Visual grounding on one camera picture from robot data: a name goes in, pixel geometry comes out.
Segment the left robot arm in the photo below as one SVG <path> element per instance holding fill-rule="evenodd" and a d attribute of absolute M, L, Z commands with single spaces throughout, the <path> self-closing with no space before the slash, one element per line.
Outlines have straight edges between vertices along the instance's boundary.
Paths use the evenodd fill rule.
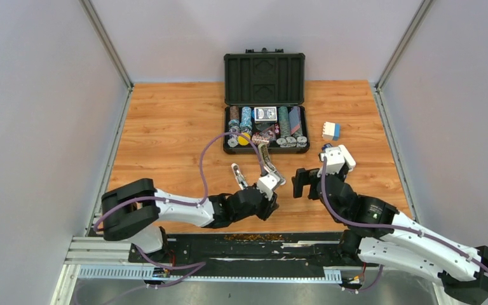
<path fill-rule="evenodd" d="M 206 200 L 177 196 L 156 189 L 152 179 L 139 179 L 102 196 L 102 216 L 94 225 L 106 241 L 128 240 L 153 262 L 169 254 L 165 232 L 157 220 L 182 222 L 218 229 L 247 217 L 267 220 L 278 208 L 276 189 L 284 182 L 268 174 L 234 194 L 208 196 Z"/>

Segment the grey green white stapler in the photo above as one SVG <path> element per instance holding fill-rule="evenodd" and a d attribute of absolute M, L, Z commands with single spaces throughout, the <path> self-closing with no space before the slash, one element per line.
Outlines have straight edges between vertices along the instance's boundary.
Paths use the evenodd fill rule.
<path fill-rule="evenodd" d="M 274 164 L 271 161 L 268 147 L 266 144 L 259 144 L 257 146 L 258 151 L 259 151 L 259 157 L 260 157 L 260 162 L 262 163 L 261 167 L 263 169 L 263 173 L 261 176 L 270 176 L 273 178 L 273 182 L 275 183 L 275 186 L 273 187 L 273 190 L 275 190 L 277 187 L 280 187 L 286 183 L 285 177 L 276 169 Z M 248 183 L 242 174 L 239 166 L 236 163 L 233 163 L 231 165 L 235 180 L 237 181 L 237 184 L 239 185 L 240 189 L 244 189 L 248 187 Z"/>

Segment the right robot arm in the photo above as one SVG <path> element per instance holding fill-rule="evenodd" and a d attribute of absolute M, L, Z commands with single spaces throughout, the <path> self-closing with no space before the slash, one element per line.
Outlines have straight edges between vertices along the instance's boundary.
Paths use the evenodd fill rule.
<path fill-rule="evenodd" d="M 466 304 L 488 299 L 487 246 L 452 241 L 393 205 L 358 194 L 345 181 L 353 167 L 349 161 L 324 161 L 321 168 L 298 168 L 292 177 L 295 198 L 309 186 L 308 198 L 320 200 L 333 220 L 346 226 L 337 248 L 343 264 L 377 264 L 412 273 Z"/>

